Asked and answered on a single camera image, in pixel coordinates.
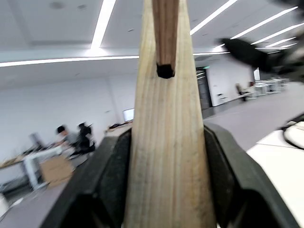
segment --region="door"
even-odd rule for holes
[[[201,109],[208,109],[212,107],[212,101],[209,91],[206,69],[204,67],[197,67],[196,77],[199,85],[199,98]]]

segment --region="ceiling light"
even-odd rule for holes
[[[193,35],[198,30],[200,30],[202,27],[207,25],[210,21],[212,21],[214,18],[216,18],[219,14],[221,14],[224,10],[232,6],[237,0],[229,0],[224,5],[222,5],[220,8],[218,8],[216,11],[214,11],[209,17],[204,19],[200,24],[198,24],[194,29],[190,31],[190,35]]]
[[[295,10],[296,8],[298,8],[298,6],[293,7],[293,8],[291,8],[291,9],[283,10],[282,12],[280,12],[280,13],[278,13],[278,14],[275,14],[274,16],[272,16],[272,17],[270,17],[270,18],[268,18],[268,19],[266,19],[266,20],[263,20],[262,22],[256,24],[255,26],[252,26],[251,28],[248,28],[248,29],[246,29],[245,31],[243,31],[243,32],[241,32],[241,33],[235,35],[235,36],[234,36],[233,38],[231,38],[231,39],[239,38],[239,37],[241,37],[241,36],[243,36],[243,35],[245,35],[245,34],[251,32],[251,31],[253,31],[253,30],[255,30],[255,29],[261,27],[261,26],[264,25],[264,24],[267,24],[267,23],[273,21],[274,19],[277,19],[277,18],[279,18],[279,17],[281,17],[281,16],[283,16],[283,15],[285,15],[285,14],[287,14],[287,13],[293,11],[293,10]]]
[[[272,49],[272,50],[281,50],[281,49],[284,49],[284,48],[281,48],[281,47],[258,47],[256,49]]]
[[[6,62],[0,63],[0,67],[12,67],[22,66],[31,64],[42,64],[42,63],[62,63],[62,62],[78,62],[78,61],[92,61],[92,60],[113,60],[113,59],[135,59],[139,56],[111,56],[111,57],[88,57],[88,58],[56,58],[56,59],[42,59],[42,60],[29,60],[29,61],[18,61],[18,62]]]
[[[295,44],[289,44],[289,45],[284,45],[284,46],[281,46],[281,47],[282,47],[282,48],[288,48],[288,47],[293,46],[293,45],[296,45],[296,44],[298,44],[298,43],[295,43]]]
[[[218,45],[218,46],[216,46],[214,49],[221,48],[221,47],[223,47],[223,46],[225,46],[225,44]]]
[[[279,36],[279,35],[281,35],[281,34],[283,34],[283,33],[286,33],[286,32],[288,32],[288,31],[293,30],[293,29],[295,29],[295,28],[297,28],[297,27],[300,27],[300,26],[302,26],[302,25],[304,25],[304,23],[298,24],[298,25],[290,26],[290,27],[285,28],[285,29],[283,29],[283,30],[281,30],[281,31],[279,31],[279,32],[276,32],[275,34],[272,34],[272,35],[270,35],[270,36],[268,36],[268,37],[265,37],[265,38],[263,38],[263,39],[260,39],[260,40],[258,40],[257,42],[254,42],[254,43],[252,43],[252,44],[262,43],[262,42],[264,42],[264,41],[266,41],[266,40],[269,40],[269,39],[271,39],[271,38],[273,38],[273,37],[277,37],[277,36]]]
[[[273,43],[273,44],[270,44],[270,45],[267,45],[266,46],[266,48],[271,48],[271,47],[274,47],[274,46],[276,46],[276,45],[278,45],[278,44],[282,44],[282,43],[285,43],[285,42],[287,42],[287,41],[289,41],[289,40],[292,40],[292,39],[295,39],[296,37],[292,37],[292,38],[289,38],[289,39],[282,39],[282,40],[280,40],[280,41],[278,41],[278,42],[276,42],[276,43]]]
[[[280,52],[280,51],[269,52],[267,54],[274,54],[274,53],[278,53],[278,52]]]
[[[212,56],[212,55],[221,55],[221,54],[227,54],[230,52],[208,52],[208,53],[195,53],[194,56]]]
[[[116,0],[104,0],[100,9],[91,48],[99,48],[103,41]]]

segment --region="white wall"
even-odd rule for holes
[[[121,123],[124,122],[123,111],[135,107],[136,79],[136,74],[109,78],[113,91],[114,105]]]
[[[104,130],[117,122],[106,79],[88,79],[0,92],[0,162],[32,145],[28,137],[37,132],[44,143],[56,139],[56,128],[66,124],[93,124],[99,143]],[[0,171],[0,183],[18,167]]]
[[[220,55],[218,60],[211,61],[207,76],[213,106],[222,103],[217,94],[227,97],[226,102],[238,98],[236,83],[247,88],[253,80],[252,75],[250,66],[241,64],[227,55]]]

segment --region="white desk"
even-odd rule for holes
[[[30,155],[27,155],[23,158],[24,167],[29,179],[29,182],[33,188],[33,190],[39,189],[44,184],[39,184],[35,171],[37,170],[37,167],[35,165],[34,159],[39,159],[41,162],[44,159],[60,155],[62,153],[62,147],[58,146],[55,148],[51,148],[45,151],[32,153]]]
[[[274,131],[247,151],[263,168],[301,227],[304,227],[304,151]]]

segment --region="wood grain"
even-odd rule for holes
[[[144,1],[125,228],[215,228],[186,0],[176,73],[156,73],[152,0]]]
[[[175,69],[179,0],[152,0],[156,62]]]

